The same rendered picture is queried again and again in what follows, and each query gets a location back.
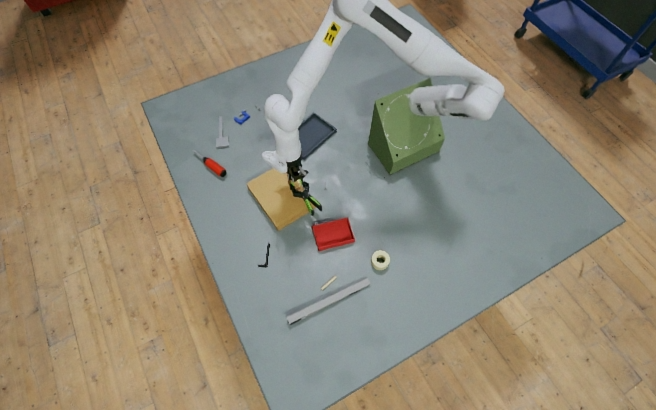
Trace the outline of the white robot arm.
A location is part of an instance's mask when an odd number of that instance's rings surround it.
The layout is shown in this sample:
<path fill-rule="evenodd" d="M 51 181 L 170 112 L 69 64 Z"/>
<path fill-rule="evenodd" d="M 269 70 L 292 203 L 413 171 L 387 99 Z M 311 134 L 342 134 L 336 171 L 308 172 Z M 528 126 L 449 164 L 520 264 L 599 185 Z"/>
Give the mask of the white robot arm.
<path fill-rule="evenodd" d="M 457 76 L 469 83 L 468 90 L 461 84 L 415 89 L 409 98 L 409 107 L 415 115 L 478 121 L 492 117 L 505 91 L 496 78 L 463 58 L 388 0 L 332 0 L 319 30 L 286 82 L 292 93 L 292 105 L 280 94 L 270 96 L 265 102 L 264 114 L 274 134 L 276 151 L 265 151 L 262 158 L 274 169 L 286 173 L 286 162 L 300 157 L 298 127 L 311 94 L 354 24 L 379 37 L 418 73 Z"/>

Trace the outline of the red rectangular tray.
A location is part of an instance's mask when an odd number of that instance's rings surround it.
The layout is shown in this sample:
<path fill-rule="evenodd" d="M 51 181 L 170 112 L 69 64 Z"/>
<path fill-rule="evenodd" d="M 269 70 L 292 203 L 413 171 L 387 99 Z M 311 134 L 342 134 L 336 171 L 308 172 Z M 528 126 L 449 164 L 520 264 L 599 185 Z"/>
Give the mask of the red rectangular tray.
<path fill-rule="evenodd" d="M 354 235 L 347 218 L 312 226 L 319 251 L 353 243 Z"/>

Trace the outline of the red-handled screwdriver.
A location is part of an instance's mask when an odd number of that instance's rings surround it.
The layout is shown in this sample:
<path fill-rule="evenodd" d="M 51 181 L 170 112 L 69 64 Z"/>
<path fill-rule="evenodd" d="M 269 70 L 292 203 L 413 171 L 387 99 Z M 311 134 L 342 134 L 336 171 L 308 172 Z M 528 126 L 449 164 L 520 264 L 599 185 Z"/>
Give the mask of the red-handled screwdriver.
<path fill-rule="evenodd" d="M 198 156 L 200 156 L 203 159 L 205 165 L 208 168 L 210 168 L 212 171 L 214 171 L 220 177 L 224 177 L 227 174 L 226 170 L 224 168 L 222 168 L 219 164 L 217 164 L 215 161 L 213 161 L 212 159 L 210 159 L 210 158 L 208 159 L 206 157 L 203 157 L 202 155 L 200 155 L 195 150 L 193 150 L 193 152 L 196 153 Z"/>

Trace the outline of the tan wooden board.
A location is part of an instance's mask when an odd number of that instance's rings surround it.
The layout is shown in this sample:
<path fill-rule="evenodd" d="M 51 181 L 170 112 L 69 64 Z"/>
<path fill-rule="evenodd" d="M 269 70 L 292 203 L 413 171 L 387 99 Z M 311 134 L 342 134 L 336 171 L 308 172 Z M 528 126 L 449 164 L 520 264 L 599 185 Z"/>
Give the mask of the tan wooden board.
<path fill-rule="evenodd" d="M 303 198 L 293 196 L 287 177 L 273 168 L 247 183 L 277 231 L 310 212 Z"/>

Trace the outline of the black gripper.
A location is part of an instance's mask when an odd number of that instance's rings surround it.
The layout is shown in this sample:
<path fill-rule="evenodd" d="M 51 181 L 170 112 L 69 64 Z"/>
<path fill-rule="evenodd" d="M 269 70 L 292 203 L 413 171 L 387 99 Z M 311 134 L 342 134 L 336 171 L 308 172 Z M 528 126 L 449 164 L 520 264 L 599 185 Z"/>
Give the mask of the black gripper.
<path fill-rule="evenodd" d="M 287 167 L 288 167 L 288 170 L 287 170 L 286 173 L 287 173 L 288 179 L 292 180 L 293 183 L 296 182 L 299 179 L 304 178 L 309 173 L 307 170 L 302 169 L 301 160 L 302 160 L 302 151 L 301 151 L 300 157 L 297 160 L 292 161 L 292 162 L 286 162 Z M 300 171 L 300 172 L 298 173 L 298 171 Z"/>

